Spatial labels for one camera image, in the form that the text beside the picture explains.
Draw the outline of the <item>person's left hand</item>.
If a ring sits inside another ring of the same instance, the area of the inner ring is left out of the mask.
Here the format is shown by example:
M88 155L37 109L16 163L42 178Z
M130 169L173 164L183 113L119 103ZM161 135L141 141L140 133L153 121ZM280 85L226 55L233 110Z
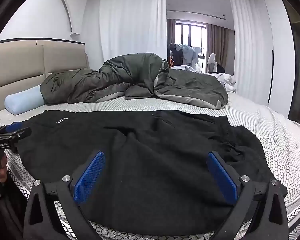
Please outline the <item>person's left hand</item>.
M4 183L6 180L7 180L7 157L5 152L3 152L0 159L0 182Z

